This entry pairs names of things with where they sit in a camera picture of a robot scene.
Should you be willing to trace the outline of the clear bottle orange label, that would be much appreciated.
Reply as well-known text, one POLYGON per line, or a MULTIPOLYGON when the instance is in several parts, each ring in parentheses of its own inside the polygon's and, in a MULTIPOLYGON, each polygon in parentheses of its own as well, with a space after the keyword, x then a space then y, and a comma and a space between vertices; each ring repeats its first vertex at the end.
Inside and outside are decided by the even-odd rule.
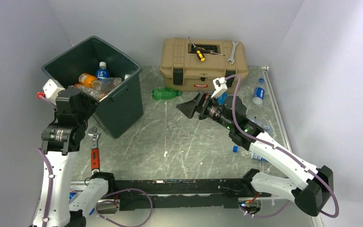
POLYGON ((102 100, 107 95, 107 93, 105 93, 99 89, 89 88, 82 84, 75 84, 74 87, 78 88, 82 92, 86 93, 87 95, 89 95, 90 97, 92 97, 98 101, 102 100))

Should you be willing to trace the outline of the crushed Pepsi bottle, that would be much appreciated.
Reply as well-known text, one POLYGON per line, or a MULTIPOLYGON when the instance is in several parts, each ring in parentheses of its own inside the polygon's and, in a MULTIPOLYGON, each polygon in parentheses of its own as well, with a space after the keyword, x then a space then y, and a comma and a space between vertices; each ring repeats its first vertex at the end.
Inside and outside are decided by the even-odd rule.
POLYGON ((244 149, 241 146, 233 146, 232 151, 234 153, 240 153, 244 157, 250 157, 253 160, 268 162, 264 157, 260 156, 259 154, 254 153, 254 152, 251 152, 251 151, 248 151, 248 150, 244 149))

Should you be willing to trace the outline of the crushed blue label bottle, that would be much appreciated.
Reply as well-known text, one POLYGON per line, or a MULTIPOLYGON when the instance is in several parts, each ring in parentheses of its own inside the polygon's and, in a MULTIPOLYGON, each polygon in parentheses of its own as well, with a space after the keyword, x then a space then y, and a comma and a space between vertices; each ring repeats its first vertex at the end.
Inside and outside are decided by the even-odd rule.
POLYGON ((225 102, 225 99, 227 98, 227 93, 223 93, 220 95, 216 100, 220 105, 223 105, 225 102))

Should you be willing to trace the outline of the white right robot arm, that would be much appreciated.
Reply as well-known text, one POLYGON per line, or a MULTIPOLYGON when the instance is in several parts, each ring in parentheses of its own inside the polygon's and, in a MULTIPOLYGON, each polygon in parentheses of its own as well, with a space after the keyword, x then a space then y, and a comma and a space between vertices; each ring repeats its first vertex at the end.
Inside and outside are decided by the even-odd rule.
POLYGON ((237 146, 260 155, 285 178, 251 169, 242 178, 242 192, 253 196, 265 192, 292 201, 305 214, 316 217, 333 194, 333 171, 317 167, 293 154, 275 141, 262 127, 246 117, 247 108, 239 97, 226 97, 223 104, 210 93, 199 92, 192 100, 177 104, 187 118, 211 119, 229 131, 237 146))

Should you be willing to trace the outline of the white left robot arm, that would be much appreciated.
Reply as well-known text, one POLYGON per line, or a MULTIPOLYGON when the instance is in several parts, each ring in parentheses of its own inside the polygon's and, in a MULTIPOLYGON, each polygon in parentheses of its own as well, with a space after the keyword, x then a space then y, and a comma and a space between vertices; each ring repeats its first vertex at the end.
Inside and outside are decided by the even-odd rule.
POLYGON ((86 217, 102 198, 117 192, 112 173, 93 173, 86 189, 70 201, 72 169, 98 101, 75 87, 55 98, 54 121, 42 132, 43 184, 33 227, 84 227, 86 217))

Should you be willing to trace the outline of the dark green plastic bin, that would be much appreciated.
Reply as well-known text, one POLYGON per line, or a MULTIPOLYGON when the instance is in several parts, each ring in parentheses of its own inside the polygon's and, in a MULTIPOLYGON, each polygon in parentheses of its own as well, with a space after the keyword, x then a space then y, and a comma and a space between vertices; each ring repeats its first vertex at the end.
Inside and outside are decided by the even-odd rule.
POLYGON ((105 64, 109 78, 83 83, 82 90, 99 100, 93 117, 112 138, 123 135, 142 115, 141 67, 128 55, 91 36, 44 64, 42 71, 63 87, 80 84, 82 74, 95 76, 105 64))

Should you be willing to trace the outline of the clear bottle white cap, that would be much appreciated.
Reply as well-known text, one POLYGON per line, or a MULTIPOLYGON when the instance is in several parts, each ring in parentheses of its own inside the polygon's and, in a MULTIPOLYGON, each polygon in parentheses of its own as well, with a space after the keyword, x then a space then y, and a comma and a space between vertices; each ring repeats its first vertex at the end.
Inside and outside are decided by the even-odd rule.
POLYGON ((118 87, 123 80, 121 78, 113 77, 108 79, 98 80, 99 84, 95 89, 99 89, 105 93, 109 93, 118 87))

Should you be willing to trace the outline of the orange juice bottle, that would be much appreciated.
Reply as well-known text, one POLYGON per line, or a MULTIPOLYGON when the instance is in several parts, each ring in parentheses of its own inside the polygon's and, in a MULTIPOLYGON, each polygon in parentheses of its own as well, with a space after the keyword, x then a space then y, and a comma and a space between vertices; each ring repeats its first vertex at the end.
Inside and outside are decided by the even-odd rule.
POLYGON ((95 89, 99 84, 97 77, 88 73, 81 74, 78 78, 78 81, 81 85, 92 89, 95 89))

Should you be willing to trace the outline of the blue label water bottle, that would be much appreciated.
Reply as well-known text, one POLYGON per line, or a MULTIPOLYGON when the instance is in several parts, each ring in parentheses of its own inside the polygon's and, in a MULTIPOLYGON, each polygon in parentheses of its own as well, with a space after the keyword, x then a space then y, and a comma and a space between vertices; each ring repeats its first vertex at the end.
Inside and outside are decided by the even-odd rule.
POLYGON ((99 68, 95 72, 95 77, 98 80, 108 79, 110 77, 110 73, 109 73, 109 71, 107 69, 106 62, 104 62, 104 61, 99 62, 99 68))

